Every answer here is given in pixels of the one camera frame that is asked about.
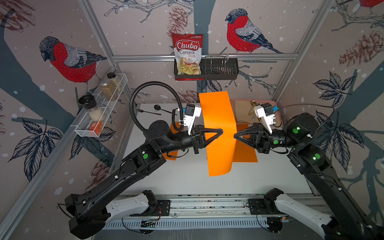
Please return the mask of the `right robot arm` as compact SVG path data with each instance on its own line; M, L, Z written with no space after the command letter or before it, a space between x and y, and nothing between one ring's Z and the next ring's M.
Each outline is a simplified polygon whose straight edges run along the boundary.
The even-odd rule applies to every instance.
M384 228L368 219L340 181L331 160L312 144L319 124L304 113L292 119L283 130L267 130L262 124L239 131L235 139L268 154L272 148L290 147L290 162L309 180L333 212L331 218L340 228L340 236L349 240L382 240Z

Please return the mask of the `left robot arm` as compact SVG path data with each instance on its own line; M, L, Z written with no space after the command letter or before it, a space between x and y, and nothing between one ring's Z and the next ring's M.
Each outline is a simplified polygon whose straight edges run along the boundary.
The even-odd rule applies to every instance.
M162 209L152 191L143 191L122 200L116 198L166 163L163 154L189 148L198 154L200 149L206 148L222 134L222 129L209 129L202 125L195 126L190 132L173 133L165 121L155 121L144 130L145 143L126 156L118 170L91 190L66 197L66 210L71 215L71 234L85 240L116 219L161 215Z

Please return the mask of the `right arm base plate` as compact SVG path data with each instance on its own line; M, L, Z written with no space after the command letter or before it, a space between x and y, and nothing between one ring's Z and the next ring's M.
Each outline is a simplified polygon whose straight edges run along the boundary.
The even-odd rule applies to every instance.
M274 201L268 199L248 199L246 206L251 215L287 216L277 209Z

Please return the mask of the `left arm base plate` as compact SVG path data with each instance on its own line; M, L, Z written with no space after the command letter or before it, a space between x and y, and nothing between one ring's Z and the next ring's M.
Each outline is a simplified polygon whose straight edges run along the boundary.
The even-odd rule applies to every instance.
M169 216L171 201L170 200L156 200L149 202L149 207L141 214L132 214L130 217L162 217Z

